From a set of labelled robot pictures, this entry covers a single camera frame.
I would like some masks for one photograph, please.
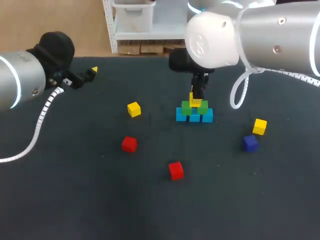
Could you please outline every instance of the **white storage bin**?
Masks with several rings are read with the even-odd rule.
[[[156,1],[148,4],[115,4],[118,27],[127,33],[151,32]]]

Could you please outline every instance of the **white cable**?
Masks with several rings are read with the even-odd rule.
[[[288,72],[288,71],[281,71],[281,70],[274,70],[274,69],[268,69],[268,68],[262,68],[262,67],[255,67],[255,72],[258,72],[259,74],[263,73],[264,71],[270,71],[270,72],[274,72],[274,73],[279,73],[279,74],[284,74],[284,75],[288,75],[290,77],[293,77],[295,79],[299,79],[303,82],[306,82],[308,84],[311,84],[315,87],[320,88],[320,81],[304,75],[304,74],[300,74],[300,73],[294,73],[294,72]],[[235,81],[231,93],[230,93],[230,105],[233,109],[238,109],[240,108],[240,106],[242,105],[242,103],[245,100],[246,97],[246,93],[247,93],[247,89],[248,89],[248,85],[249,85],[249,76],[252,74],[252,72],[250,70],[247,70]],[[235,95],[237,92],[237,89],[239,87],[239,85],[244,81],[244,86],[243,86],[243,91],[242,91],[242,95],[240,97],[240,100],[237,104],[235,104]]]
[[[19,158],[22,158],[23,156],[27,155],[31,149],[35,146],[37,140],[38,140],[38,136],[40,133],[40,129],[41,129],[41,125],[45,119],[46,113],[52,103],[52,101],[54,100],[54,98],[58,95],[63,93],[64,90],[60,87],[57,87],[50,95],[50,97],[48,98],[48,100],[45,102],[44,107],[40,113],[40,116],[38,118],[38,122],[36,124],[35,130],[34,130],[34,135],[33,138],[29,144],[29,146],[21,153],[19,153],[18,155],[12,156],[12,157],[7,157],[7,158],[2,158],[0,159],[0,163],[6,163],[6,162],[11,162],[14,160],[17,160]]]

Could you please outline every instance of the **dark blue cube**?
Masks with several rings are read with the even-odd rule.
[[[258,146],[259,143],[255,135],[245,136],[243,138],[243,149],[246,152],[254,152]]]

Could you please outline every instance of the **cyan cube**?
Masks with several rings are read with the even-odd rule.
[[[197,109],[192,108],[192,114],[189,117],[190,123],[199,123],[200,122],[200,114],[197,114]]]
[[[203,123],[212,123],[214,120],[214,111],[212,108],[208,108],[206,114],[202,115],[202,122]]]
[[[259,146],[258,140],[255,135],[243,137],[243,149],[246,152],[254,152]]]
[[[175,120],[177,122],[186,122],[187,121],[187,116],[182,114],[182,108],[177,107],[175,110]]]

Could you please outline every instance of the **wooden wall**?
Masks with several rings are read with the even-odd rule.
[[[62,31],[76,56],[112,56],[102,0],[0,0],[0,52],[32,48]]]

